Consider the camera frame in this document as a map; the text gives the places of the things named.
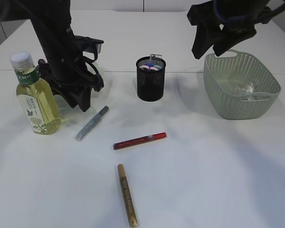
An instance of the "white wall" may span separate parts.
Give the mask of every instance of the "white wall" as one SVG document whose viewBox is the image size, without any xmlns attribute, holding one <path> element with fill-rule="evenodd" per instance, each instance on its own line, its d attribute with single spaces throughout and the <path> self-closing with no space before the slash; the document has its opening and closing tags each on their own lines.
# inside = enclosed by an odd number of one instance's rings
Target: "white wall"
<svg viewBox="0 0 285 228">
<path fill-rule="evenodd" d="M 271 0 L 268 6 L 274 10 L 283 3 L 282 0 Z M 285 32 L 285 11 L 273 18 L 273 21 Z"/>
<path fill-rule="evenodd" d="M 73 10 L 143 11 L 143 0 L 71 0 Z"/>
</svg>

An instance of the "green label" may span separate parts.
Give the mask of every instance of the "green label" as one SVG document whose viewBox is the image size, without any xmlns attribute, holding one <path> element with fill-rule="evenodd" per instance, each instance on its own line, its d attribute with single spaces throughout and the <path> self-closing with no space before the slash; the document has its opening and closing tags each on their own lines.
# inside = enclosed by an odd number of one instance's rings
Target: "green label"
<svg viewBox="0 0 285 228">
<path fill-rule="evenodd" d="M 25 86 L 34 84 L 39 80 L 39 75 L 37 70 L 33 70 L 32 72 L 29 72 L 27 74 L 24 74 L 22 72 L 17 72 L 16 75 L 19 83 Z"/>
</svg>

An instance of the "marker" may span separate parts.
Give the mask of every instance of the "marker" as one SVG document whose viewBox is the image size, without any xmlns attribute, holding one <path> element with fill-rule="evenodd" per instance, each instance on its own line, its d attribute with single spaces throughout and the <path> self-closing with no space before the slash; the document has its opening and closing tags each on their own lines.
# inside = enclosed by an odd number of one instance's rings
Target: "marker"
<svg viewBox="0 0 285 228">
<path fill-rule="evenodd" d="M 148 143 L 148 142 L 152 142 L 155 140 L 163 139 L 166 137 L 167 137 L 166 133 L 153 134 L 153 135 L 149 135 L 149 136 L 145 136 L 145 137 L 141 137 L 141 138 L 137 138 L 137 139 L 131 139 L 128 141 L 115 143 L 113 145 L 113 147 L 114 147 L 114 150 L 119 150 L 119 149 L 123 149 L 126 147 L 136 146 L 139 144 Z"/>
<path fill-rule="evenodd" d="M 82 141 L 84 137 L 101 121 L 103 116 L 109 111 L 109 107 L 105 106 L 93 119 L 87 123 L 87 125 L 76 135 L 75 139 L 77 141 Z"/>
<path fill-rule="evenodd" d="M 134 210 L 134 205 L 129 189 L 128 180 L 125 175 L 124 165 L 119 164 L 117 168 L 118 168 L 120 187 L 123 193 L 124 206 L 129 220 L 129 225 L 131 228 L 135 228 L 138 227 L 138 221 Z"/>
</svg>

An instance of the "white table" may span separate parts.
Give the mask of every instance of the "white table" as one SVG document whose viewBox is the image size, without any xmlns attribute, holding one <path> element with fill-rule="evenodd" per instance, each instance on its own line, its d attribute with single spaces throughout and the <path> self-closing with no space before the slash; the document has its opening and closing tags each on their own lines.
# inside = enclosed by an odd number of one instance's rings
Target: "white table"
<svg viewBox="0 0 285 228">
<path fill-rule="evenodd" d="M 195 60 L 191 48 L 196 27 L 187 12 L 116 12 L 72 10 L 75 34 L 103 39 L 99 64 L 105 71 L 136 71 L 136 61 L 150 54 L 162 54 L 167 72 L 202 72 L 204 58 Z M 272 73 L 285 73 L 285 33 L 273 22 L 257 25 L 257 34 L 234 47 L 255 55 Z M 44 58 L 33 27 L 25 22 L 0 46 L 0 69 L 12 69 L 10 56 L 26 50 L 35 63 Z"/>
<path fill-rule="evenodd" d="M 52 136 L 32 133 L 0 70 L 0 228 L 128 227 L 117 176 L 123 163 L 141 227 L 285 228 L 283 91 L 261 118 L 228 121 L 211 105 L 202 74 L 167 73 L 164 97 L 140 100 L 135 73 L 106 72 L 86 113 L 58 101 Z M 102 122 L 74 136 L 104 105 Z M 166 139 L 113 150 L 113 143 L 166 132 Z"/>
</svg>

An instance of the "black mesh pen holder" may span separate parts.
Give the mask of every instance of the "black mesh pen holder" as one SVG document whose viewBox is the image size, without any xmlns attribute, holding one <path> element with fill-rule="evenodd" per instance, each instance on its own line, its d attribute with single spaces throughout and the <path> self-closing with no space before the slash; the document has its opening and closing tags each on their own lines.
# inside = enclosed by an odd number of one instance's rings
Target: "black mesh pen holder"
<svg viewBox="0 0 285 228">
<path fill-rule="evenodd" d="M 152 63 L 158 70 L 140 69 Z M 144 101 L 158 101 L 163 96 L 163 89 L 165 85 L 165 70 L 166 62 L 158 57 L 140 58 L 136 62 L 137 68 L 137 95 Z"/>
</svg>

